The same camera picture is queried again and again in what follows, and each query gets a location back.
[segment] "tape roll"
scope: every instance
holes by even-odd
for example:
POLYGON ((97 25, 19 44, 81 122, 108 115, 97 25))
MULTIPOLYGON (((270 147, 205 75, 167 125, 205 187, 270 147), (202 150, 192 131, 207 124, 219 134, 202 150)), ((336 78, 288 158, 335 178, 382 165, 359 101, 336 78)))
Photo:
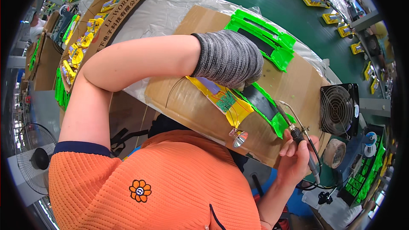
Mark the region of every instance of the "tape roll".
POLYGON ((335 138, 330 140, 325 148, 323 160, 330 168, 335 169, 344 159, 346 151, 345 143, 335 138))

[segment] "worker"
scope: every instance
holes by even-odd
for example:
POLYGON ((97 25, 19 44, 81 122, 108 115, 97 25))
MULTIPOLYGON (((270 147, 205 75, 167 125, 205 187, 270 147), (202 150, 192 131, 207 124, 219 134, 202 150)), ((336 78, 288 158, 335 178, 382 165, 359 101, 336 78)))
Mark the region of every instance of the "worker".
POLYGON ((271 230, 308 171, 307 143, 297 146, 288 130, 277 178, 257 205, 228 149, 186 127, 164 126, 125 161, 110 155, 112 92, 152 76, 237 88, 262 67, 257 46, 232 30, 130 40, 94 54, 77 74, 49 166, 59 228, 271 230))
POLYGON ((44 26, 47 21, 42 20, 38 17, 37 12, 34 12, 29 19, 30 23, 30 38, 32 42, 37 42, 41 33, 45 31, 44 26))

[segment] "hand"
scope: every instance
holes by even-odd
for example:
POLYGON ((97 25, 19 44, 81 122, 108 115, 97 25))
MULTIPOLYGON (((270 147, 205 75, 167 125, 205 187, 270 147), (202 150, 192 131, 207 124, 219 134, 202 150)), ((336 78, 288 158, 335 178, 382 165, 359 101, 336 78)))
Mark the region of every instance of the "hand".
MULTIPOLYGON (((311 135, 311 141, 314 143, 316 149, 320 147, 320 142, 317 136, 311 135)), ((308 173, 310 170, 308 167, 308 161, 311 153, 313 155, 315 163, 317 158, 314 151, 307 148, 307 141, 301 141, 298 145, 292 140, 291 133, 288 129, 284 131, 284 146, 280 151, 280 164, 277 172, 277 180, 280 185, 285 185, 294 188, 308 173)))
POLYGON ((249 86, 261 77, 263 56, 245 36, 232 31, 193 33, 200 56, 191 77, 204 77, 228 88, 249 86))

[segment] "soldering iron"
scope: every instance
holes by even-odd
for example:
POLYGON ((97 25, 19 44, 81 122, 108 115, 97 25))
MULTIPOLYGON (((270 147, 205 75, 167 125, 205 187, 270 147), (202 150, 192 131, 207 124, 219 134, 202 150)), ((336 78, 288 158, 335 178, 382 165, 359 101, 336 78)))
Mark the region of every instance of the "soldering iron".
MULTIPOLYGON (((301 124, 300 120, 298 119, 297 115, 295 114, 294 110, 291 108, 290 105, 288 105, 287 103, 285 103, 284 101, 279 100, 278 102, 280 102, 283 105, 286 105, 290 108, 290 110, 293 112, 295 118, 297 119, 298 123, 301 126, 302 132, 300 131, 300 129, 298 127, 295 127, 294 124, 289 120, 287 114, 284 112, 284 110, 281 108, 281 106, 276 102, 276 107, 277 110, 280 112, 280 114, 284 117, 285 122, 288 124, 288 129, 291 133, 292 139, 296 142, 297 145, 300 144, 301 141, 304 141, 304 136, 303 133, 307 136, 308 141, 310 142, 310 145, 313 147, 313 150, 315 152, 315 154, 317 155, 318 160, 318 153, 314 147, 314 143, 311 141, 310 137, 307 134, 307 130, 306 128, 301 124)), ((315 161, 313 159, 313 156, 310 154, 310 159, 308 161, 308 166, 310 167, 311 172, 314 175, 315 178, 315 183, 318 185, 320 183, 320 174, 318 173, 317 170, 317 165, 315 164, 315 161)))

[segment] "fan grille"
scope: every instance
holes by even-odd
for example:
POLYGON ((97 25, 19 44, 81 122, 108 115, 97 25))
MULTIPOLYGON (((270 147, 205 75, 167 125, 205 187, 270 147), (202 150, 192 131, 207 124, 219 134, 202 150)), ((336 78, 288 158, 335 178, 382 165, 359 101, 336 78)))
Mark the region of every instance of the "fan grille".
POLYGON ((56 139, 49 130, 39 124, 24 126, 18 138, 21 146, 16 151, 16 157, 24 180, 34 191, 40 194, 48 194, 48 168, 41 170, 35 167, 33 154, 37 148, 41 147, 50 158, 54 153, 56 139))
POLYGON ((325 131, 341 135, 350 128, 354 104, 349 92, 342 86, 332 86, 321 98, 321 123, 325 131))

